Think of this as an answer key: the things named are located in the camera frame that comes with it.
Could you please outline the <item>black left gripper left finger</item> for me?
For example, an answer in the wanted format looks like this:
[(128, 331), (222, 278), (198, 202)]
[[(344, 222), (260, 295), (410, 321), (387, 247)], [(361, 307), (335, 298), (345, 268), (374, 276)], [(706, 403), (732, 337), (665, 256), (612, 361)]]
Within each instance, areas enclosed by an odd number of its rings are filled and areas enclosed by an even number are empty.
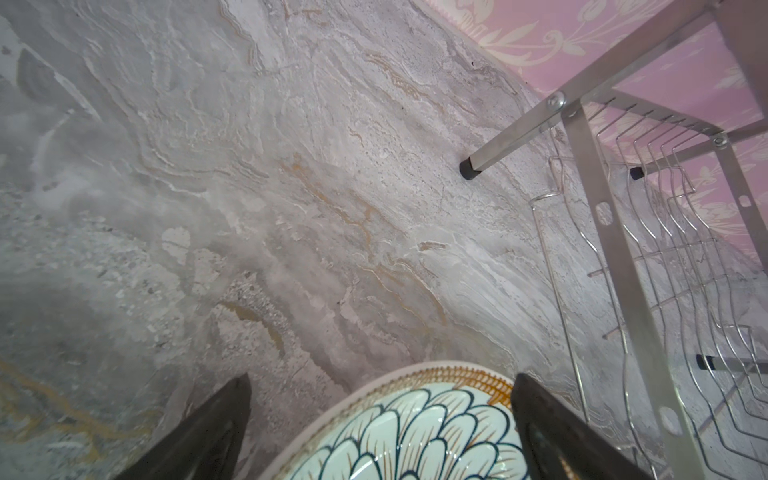
[(231, 479), (250, 417), (246, 374), (227, 382), (119, 479)]

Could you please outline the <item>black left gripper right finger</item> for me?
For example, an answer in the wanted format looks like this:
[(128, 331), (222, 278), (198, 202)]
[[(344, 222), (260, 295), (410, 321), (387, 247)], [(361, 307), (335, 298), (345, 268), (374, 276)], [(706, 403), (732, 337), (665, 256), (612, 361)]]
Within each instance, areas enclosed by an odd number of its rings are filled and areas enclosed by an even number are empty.
[(510, 395), (532, 479), (648, 479), (537, 380), (519, 373)]

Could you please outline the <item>brown rim petal pattern plate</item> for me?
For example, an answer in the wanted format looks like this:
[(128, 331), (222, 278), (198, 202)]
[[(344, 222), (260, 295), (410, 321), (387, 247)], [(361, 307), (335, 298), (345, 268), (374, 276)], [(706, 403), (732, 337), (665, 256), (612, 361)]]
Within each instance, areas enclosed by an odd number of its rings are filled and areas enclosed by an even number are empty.
[(376, 379), (305, 428), (264, 479), (529, 479), (513, 381), (435, 361)]

